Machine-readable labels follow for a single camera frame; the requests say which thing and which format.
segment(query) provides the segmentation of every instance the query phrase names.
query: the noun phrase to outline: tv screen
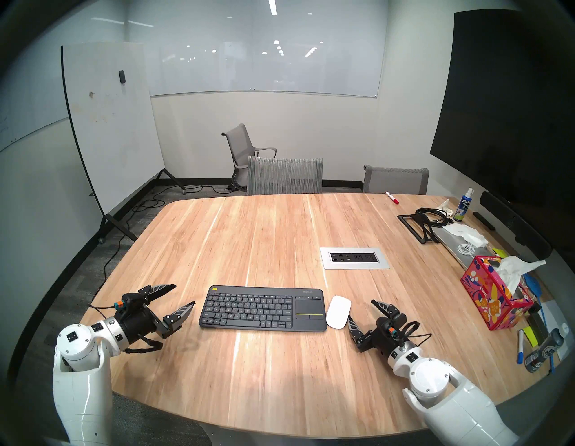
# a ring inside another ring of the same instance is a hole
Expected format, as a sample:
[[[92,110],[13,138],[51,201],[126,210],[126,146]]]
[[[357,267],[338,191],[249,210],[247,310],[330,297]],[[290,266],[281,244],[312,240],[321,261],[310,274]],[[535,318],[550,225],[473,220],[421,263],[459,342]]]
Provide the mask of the tv screen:
[[[574,80],[520,12],[454,15],[431,154],[509,202],[575,271]]]

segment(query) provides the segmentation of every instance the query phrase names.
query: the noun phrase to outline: white cable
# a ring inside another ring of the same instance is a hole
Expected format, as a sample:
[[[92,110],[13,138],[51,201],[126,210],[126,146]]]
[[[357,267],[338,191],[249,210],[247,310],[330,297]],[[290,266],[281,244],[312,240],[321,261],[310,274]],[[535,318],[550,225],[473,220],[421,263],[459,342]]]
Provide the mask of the white cable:
[[[464,256],[472,256],[475,254],[475,248],[470,243],[462,243],[457,247],[457,250]]]

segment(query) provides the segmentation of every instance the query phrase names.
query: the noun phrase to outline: baseboard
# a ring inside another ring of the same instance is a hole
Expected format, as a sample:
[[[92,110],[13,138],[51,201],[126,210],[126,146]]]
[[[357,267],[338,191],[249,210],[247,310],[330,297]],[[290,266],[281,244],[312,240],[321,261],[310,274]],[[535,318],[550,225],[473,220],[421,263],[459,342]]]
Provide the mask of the baseboard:
[[[228,186],[232,183],[231,178],[179,178],[186,186],[195,185],[206,185],[206,186]],[[152,190],[154,186],[164,186],[172,185],[174,182],[169,178],[153,179],[141,188],[137,194],[135,194],[124,206],[120,208],[118,212],[114,214],[114,218],[120,221],[136,204],[141,202],[141,200],[146,196],[146,194]],[[323,180],[322,186],[325,187],[340,187],[340,188],[363,188],[363,183],[361,181],[346,181],[346,180]],[[110,222],[106,222],[104,227],[104,235],[109,233],[114,225]],[[30,319],[26,323],[22,334],[20,335],[12,357],[10,359],[10,364],[8,366],[7,380],[9,385],[13,385],[16,382],[16,377],[18,376],[18,371],[22,365],[24,359],[24,354],[28,349],[28,345],[32,341],[37,328],[40,326],[40,322],[46,316],[46,313],[58,297],[58,294],[62,291],[64,286],[72,278],[74,273],[78,270],[80,265],[84,260],[88,258],[94,248],[98,246],[98,234],[94,234],[90,240],[80,249],[78,254],[68,263],[64,268],[64,271],[58,276],[54,281],[48,292],[44,295]]]
[[[141,188],[137,194],[135,194],[129,201],[126,202],[119,210],[116,212],[113,217],[116,220],[121,220],[125,215],[139,202],[141,202],[142,198],[152,190],[152,188],[156,185],[156,179],[151,180],[148,184],[146,184],[143,188]],[[103,228],[103,234],[108,234],[114,225],[110,222],[106,222]],[[64,268],[64,271],[58,276],[58,278],[54,281],[48,292],[44,295],[30,319],[26,323],[22,334],[18,338],[18,342],[16,343],[16,347],[14,348],[14,352],[12,353],[12,357],[10,359],[10,364],[8,365],[7,371],[7,382],[8,385],[13,386],[16,382],[16,377],[18,376],[18,372],[20,370],[20,366],[22,365],[22,361],[24,359],[24,354],[28,349],[28,345],[32,342],[32,338],[36,333],[36,330],[40,326],[40,322],[46,316],[46,313],[58,297],[58,294],[62,291],[62,289],[66,286],[68,281],[72,278],[74,273],[80,268],[80,265],[88,258],[88,256],[92,253],[94,248],[98,246],[98,233],[94,234],[90,240],[80,249],[78,254],[74,256],[74,258],[68,263],[68,265]]]

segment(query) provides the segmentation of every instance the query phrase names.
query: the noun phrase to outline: office chair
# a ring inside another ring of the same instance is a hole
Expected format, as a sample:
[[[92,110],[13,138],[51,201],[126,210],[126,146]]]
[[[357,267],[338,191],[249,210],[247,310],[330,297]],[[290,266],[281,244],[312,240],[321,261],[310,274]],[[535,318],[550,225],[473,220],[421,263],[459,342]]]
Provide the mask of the office chair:
[[[255,156],[256,150],[273,150],[275,158],[278,150],[274,147],[254,147],[244,124],[238,125],[229,132],[222,133],[221,136],[227,138],[229,150],[232,153],[234,166],[232,183],[235,188],[245,192],[248,185],[248,157]]]
[[[248,195],[321,193],[323,159],[248,157]]]
[[[427,180],[430,171],[423,169],[394,169],[392,167],[373,167],[364,165],[364,193],[406,193],[412,195],[427,194]]]

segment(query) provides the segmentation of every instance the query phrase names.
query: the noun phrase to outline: white mouse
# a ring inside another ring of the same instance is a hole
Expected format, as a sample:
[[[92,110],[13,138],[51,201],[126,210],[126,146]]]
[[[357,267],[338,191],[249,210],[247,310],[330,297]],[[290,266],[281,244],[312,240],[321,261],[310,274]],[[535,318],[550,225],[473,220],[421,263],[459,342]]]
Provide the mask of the white mouse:
[[[347,317],[350,314],[351,301],[341,296],[334,296],[327,310],[327,325],[335,329],[346,326]]]

